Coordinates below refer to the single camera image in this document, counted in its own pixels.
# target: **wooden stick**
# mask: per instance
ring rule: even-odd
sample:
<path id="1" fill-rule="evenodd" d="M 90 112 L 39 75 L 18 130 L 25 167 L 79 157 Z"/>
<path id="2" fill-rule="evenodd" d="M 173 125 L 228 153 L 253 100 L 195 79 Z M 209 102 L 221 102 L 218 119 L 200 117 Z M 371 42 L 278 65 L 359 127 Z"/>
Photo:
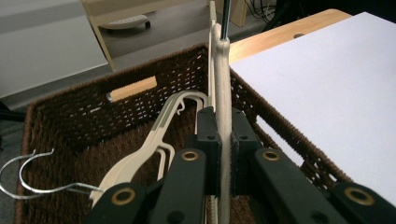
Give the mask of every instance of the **wooden stick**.
<path id="1" fill-rule="evenodd" d="M 148 77 L 128 86 L 121 87 L 107 94 L 107 99 L 110 102 L 122 100 L 128 96 L 138 94 L 141 91 L 146 91 L 157 86 L 155 77 Z"/>

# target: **silver wire hook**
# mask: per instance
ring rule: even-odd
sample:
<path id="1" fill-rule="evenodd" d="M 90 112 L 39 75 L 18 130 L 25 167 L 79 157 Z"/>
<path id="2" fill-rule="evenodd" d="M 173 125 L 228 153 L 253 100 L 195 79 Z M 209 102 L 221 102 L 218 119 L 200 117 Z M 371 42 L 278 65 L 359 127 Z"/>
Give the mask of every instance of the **silver wire hook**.
<path id="1" fill-rule="evenodd" d="M 26 189 L 29 189 L 30 191 L 32 191 L 34 193 L 38 193 L 38 194 L 55 193 L 55 192 L 58 192 L 58 191 L 61 191 L 61 190 L 64 190 L 64 189 L 69 190 L 69 191 L 78 192 L 78 193 L 90 194 L 89 192 L 84 191 L 84 190 L 73 189 L 73 187 L 82 187 L 82 188 L 85 188 L 85 189 L 90 189 L 90 190 L 96 190 L 96 191 L 104 192 L 102 189 L 100 189 L 100 188 L 98 188 L 96 186 L 87 185 L 87 184 L 78 183 L 78 182 L 73 183 L 73 184 L 69 184 L 69 185 L 66 185 L 66 186 L 63 186 L 63 187 L 59 187 L 59 188 L 56 188 L 56 189 L 35 189 L 35 188 L 32 188 L 31 186 L 29 186 L 28 184 L 26 184 L 26 182 L 24 182 L 24 180 L 22 178 L 22 171 L 23 171 L 24 166 L 27 163 L 29 163 L 30 161 L 35 160 L 35 159 L 37 159 L 39 157 L 45 157 L 45 156 L 52 155 L 53 151 L 54 151 L 54 149 L 52 149 L 51 152 L 37 154 L 35 156 L 30 157 L 28 160 L 26 160 L 26 162 L 23 163 L 23 165 L 21 166 L 21 169 L 20 169 L 20 181 L 21 181 L 21 184 Z"/>
<path id="2" fill-rule="evenodd" d="M 0 170 L 0 190 L 2 190 L 9 197 L 11 197 L 13 199 L 16 199 L 16 200 L 29 200 L 29 199 L 33 199 L 33 198 L 38 198 L 38 197 L 44 196 L 43 194 L 34 194 L 34 195 L 17 195 L 17 194 L 13 194 L 13 193 L 9 192 L 8 190 L 6 190 L 3 187 L 3 185 L 1 184 L 1 174 L 6 169 L 6 167 L 8 167 L 14 161 L 24 160 L 24 159 L 33 157 L 34 155 L 35 155 L 35 150 L 33 151 L 32 154 L 24 155 L 24 156 L 18 156 L 16 158 L 6 162 L 6 164 L 4 164 L 3 167 L 1 168 L 1 170 Z"/>

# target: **wicker basket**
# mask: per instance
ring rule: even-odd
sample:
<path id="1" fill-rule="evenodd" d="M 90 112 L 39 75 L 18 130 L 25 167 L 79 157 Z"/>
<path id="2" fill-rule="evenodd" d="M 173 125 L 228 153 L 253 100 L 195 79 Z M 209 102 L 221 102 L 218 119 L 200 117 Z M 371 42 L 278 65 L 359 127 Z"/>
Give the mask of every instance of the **wicker basket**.
<path id="1" fill-rule="evenodd" d="M 112 76 L 85 83 L 29 106 L 21 154 L 49 152 L 33 161 L 25 180 L 38 189 L 52 189 L 74 182 L 98 186 L 106 172 L 121 158 L 138 150 L 165 100 L 182 90 L 207 92 L 207 45 L 202 44 L 142 64 Z M 256 123 L 263 118 L 303 158 L 306 176 L 321 189 L 334 181 L 349 181 L 327 157 L 287 120 L 277 113 L 235 72 L 231 73 L 233 107 L 245 112 L 265 147 L 278 148 Z M 110 103 L 106 94 L 117 88 L 155 76 L 157 87 Z M 172 120 L 164 142 L 182 149 L 186 133 L 194 130 L 194 106 L 190 104 Z M 150 184 L 156 178 L 158 158 L 150 159 L 137 173 L 136 181 Z M 19 183 L 19 194 L 28 194 Z M 87 195 L 63 191 L 15 204 L 16 223 L 82 223 L 89 214 Z M 232 200 L 233 223 L 253 222 L 248 198 Z"/>

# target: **gray floor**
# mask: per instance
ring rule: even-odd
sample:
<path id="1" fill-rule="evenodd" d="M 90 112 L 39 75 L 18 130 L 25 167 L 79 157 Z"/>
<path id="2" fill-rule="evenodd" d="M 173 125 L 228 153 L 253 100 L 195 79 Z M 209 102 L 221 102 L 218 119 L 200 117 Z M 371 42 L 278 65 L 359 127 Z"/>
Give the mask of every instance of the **gray floor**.
<path id="1" fill-rule="evenodd" d="M 163 55 L 188 48 L 198 43 L 207 42 L 209 9 L 206 1 L 194 0 L 176 7 L 169 7 L 149 13 L 151 28 L 145 26 L 129 30 L 115 31 L 109 34 L 102 30 L 104 40 L 118 70 L 131 67 Z M 265 25 L 263 20 L 247 16 L 247 23 L 239 28 L 233 24 L 229 28 L 231 42 L 257 34 Z M 107 75 L 108 70 L 96 74 L 83 74 L 56 83 L 50 83 L 41 89 L 25 93 L 24 101 L 12 102 L 23 106 L 37 97 L 42 97 L 54 91 L 68 88 L 79 82 Z M 0 121 L 0 136 L 3 136 L 3 151 L 0 151 L 0 165 L 18 156 L 21 149 L 23 124 L 18 122 Z M 2 183 L 6 189 L 13 191 L 17 180 L 17 164 L 6 169 Z M 0 223 L 12 223 L 13 200 L 0 193 Z"/>

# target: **wooden tabletop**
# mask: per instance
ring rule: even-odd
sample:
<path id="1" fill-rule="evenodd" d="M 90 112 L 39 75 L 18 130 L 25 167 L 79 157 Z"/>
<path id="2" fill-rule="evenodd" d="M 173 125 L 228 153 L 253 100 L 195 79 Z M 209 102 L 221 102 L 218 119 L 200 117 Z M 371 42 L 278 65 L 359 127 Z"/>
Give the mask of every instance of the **wooden tabletop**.
<path id="1" fill-rule="evenodd" d="M 306 35 L 349 17 L 351 15 L 345 12 L 328 9 L 267 32 L 237 41 L 230 46 L 230 63 L 290 41 L 294 39 L 295 35 Z"/>

